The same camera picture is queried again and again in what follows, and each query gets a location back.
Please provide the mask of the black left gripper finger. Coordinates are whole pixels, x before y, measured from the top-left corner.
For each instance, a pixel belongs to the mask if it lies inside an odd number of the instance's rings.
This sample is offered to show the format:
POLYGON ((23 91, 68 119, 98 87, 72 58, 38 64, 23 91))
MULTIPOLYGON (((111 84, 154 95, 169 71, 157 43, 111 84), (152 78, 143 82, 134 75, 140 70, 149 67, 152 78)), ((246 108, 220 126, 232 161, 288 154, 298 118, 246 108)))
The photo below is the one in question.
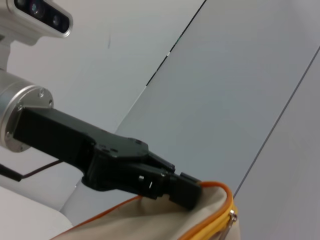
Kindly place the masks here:
POLYGON ((181 172, 179 175, 179 183, 182 186, 199 186, 201 181, 189 174, 181 172))
POLYGON ((149 152, 147 158, 139 165, 143 177, 138 181, 138 195, 156 200, 168 195, 169 200, 187 210, 192 210, 202 193, 200 185, 182 186, 180 175, 175 173, 175 166, 149 152))

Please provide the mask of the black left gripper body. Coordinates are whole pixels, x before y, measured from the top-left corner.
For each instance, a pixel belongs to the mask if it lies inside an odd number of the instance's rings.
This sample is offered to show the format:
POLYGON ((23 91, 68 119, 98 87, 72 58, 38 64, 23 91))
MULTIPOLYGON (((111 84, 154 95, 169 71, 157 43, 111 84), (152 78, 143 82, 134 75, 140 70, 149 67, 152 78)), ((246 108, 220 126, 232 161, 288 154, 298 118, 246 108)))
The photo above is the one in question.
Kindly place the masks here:
POLYGON ((142 164, 148 146, 118 136, 53 108, 25 107, 14 138, 83 173, 82 183, 99 192, 149 193, 142 164))

